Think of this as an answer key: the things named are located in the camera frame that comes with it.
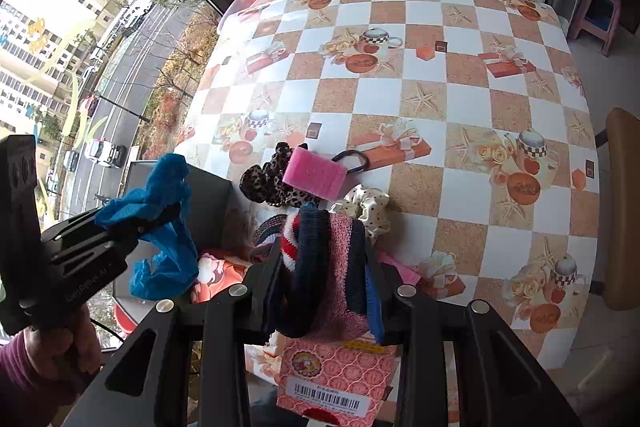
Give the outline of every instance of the road lane marking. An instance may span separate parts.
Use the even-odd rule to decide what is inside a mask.
[[[151,50],[151,47],[153,46],[154,42],[155,42],[155,38],[158,36],[158,33],[161,31],[162,27],[164,26],[164,23],[169,19],[169,17],[174,13],[175,8],[173,8],[171,11],[169,11],[169,9],[163,9],[162,11],[162,15],[164,16],[164,14],[167,14],[166,17],[164,17],[162,20],[158,20],[158,18],[156,18],[155,20],[152,21],[151,26],[151,34],[150,36],[148,36],[146,38],[145,44],[142,47],[142,51],[140,52],[140,54],[136,57],[136,60],[134,61],[134,63],[131,65],[131,67],[129,68],[129,71],[127,72],[127,76],[125,78],[125,80],[122,82],[122,85],[120,87],[120,92],[118,93],[118,96],[116,97],[115,102],[120,103],[120,97],[122,95],[122,92],[124,91],[125,87],[127,86],[127,83],[129,82],[129,80],[132,78],[133,75],[133,79],[135,79],[135,76],[138,74],[138,72],[140,71],[140,69],[142,68],[142,64],[144,64],[144,61],[146,59],[146,56],[148,55],[149,51]],[[129,95],[129,92],[131,90],[133,84],[129,84],[129,90],[127,91],[127,96]],[[109,113],[109,116],[107,118],[106,123],[104,124],[104,127],[102,128],[102,135],[100,136],[100,139],[104,139],[105,134],[107,133],[111,118],[113,118],[113,114],[116,110],[116,106],[113,105],[111,107],[111,111]],[[122,110],[120,110],[120,113],[118,114],[118,118],[116,120],[116,125],[118,123],[118,121],[120,120],[120,115],[122,114]],[[115,133],[115,126],[114,126],[114,130],[111,133],[111,138],[113,138],[113,134]],[[86,204],[87,204],[87,200],[89,197],[89,187],[91,185],[91,179],[94,175],[94,169],[95,169],[96,164],[93,163],[91,165],[91,170],[89,171],[89,179],[87,180],[87,185],[86,185],[86,190],[84,191],[84,200],[82,201],[82,211],[84,212],[85,208],[86,208]],[[104,170],[106,168],[103,167],[102,168],[102,173],[100,174],[100,184],[98,185],[98,194],[100,193],[100,190],[102,189],[102,181],[104,179]]]
[[[82,179],[79,179],[79,180],[78,180],[78,187],[80,187],[80,185],[82,185]],[[80,195],[80,192],[76,192],[76,203],[75,203],[75,204],[78,204],[78,196],[79,196],[79,195]]]
[[[171,12],[169,12],[169,15],[166,17],[165,21],[169,19],[169,17],[171,15],[173,15],[173,13],[177,10],[177,7],[174,7]],[[161,24],[161,26],[158,28],[158,30],[156,31],[156,35],[160,32],[160,30],[164,27],[164,23]],[[145,54],[145,58],[146,55],[148,55],[148,53],[151,51],[151,47],[153,46],[153,43],[148,47],[148,49],[146,50],[146,54]],[[138,65],[138,70],[136,71],[135,74],[133,74],[133,76],[131,77],[131,82],[129,84],[129,89],[127,89],[127,94],[124,96],[124,100],[122,101],[122,105],[124,105],[124,103],[127,101],[127,99],[129,98],[129,93],[131,92],[131,88],[133,87],[134,82],[136,81],[136,77],[138,76],[138,73],[140,73],[140,70],[142,69],[143,64],[145,63],[144,60],[142,60],[141,62],[139,62]],[[120,121],[120,117],[122,116],[122,109],[120,110],[120,112],[118,113],[118,117],[116,118],[116,123],[113,125],[113,130],[111,131],[111,137],[109,139],[110,142],[113,142],[113,135],[116,133],[116,129],[118,127],[118,122]],[[100,175],[100,184],[98,185],[98,194],[100,193],[100,191],[102,190],[102,181],[104,179],[104,172],[105,169],[102,169],[102,174]]]

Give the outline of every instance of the purple sleeve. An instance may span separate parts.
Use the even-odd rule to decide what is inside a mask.
[[[47,380],[31,366],[22,332],[0,347],[0,411],[2,424],[45,427],[60,405],[75,399],[65,382]]]

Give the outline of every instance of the white polka dot scrunchie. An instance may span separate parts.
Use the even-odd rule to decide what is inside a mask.
[[[389,195],[379,188],[356,185],[343,200],[335,201],[329,212],[359,219],[373,244],[379,235],[391,230],[391,222],[385,212],[388,202]]]

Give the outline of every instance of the metal bolt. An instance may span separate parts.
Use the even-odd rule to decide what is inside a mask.
[[[159,313],[170,312],[174,309],[174,302],[171,299],[162,299],[156,303],[156,311]]]
[[[489,311],[490,306],[485,301],[473,301],[471,303],[471,309],[476,313],[485,314]]]
[[[248,288],[244,284],[234,284],[229,287],[229,295],[232,297],[242,297],[245,293],[247,293]]]
[[[410,284],[398,286],[398,295],[401,297],[413,297],[415,295],[415,286]]]

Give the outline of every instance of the pink sponge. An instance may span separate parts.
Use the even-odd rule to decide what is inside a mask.
[[[323,200],[333,201],[338,198],[346,176],[346,167],[296,147],[282,181]]]

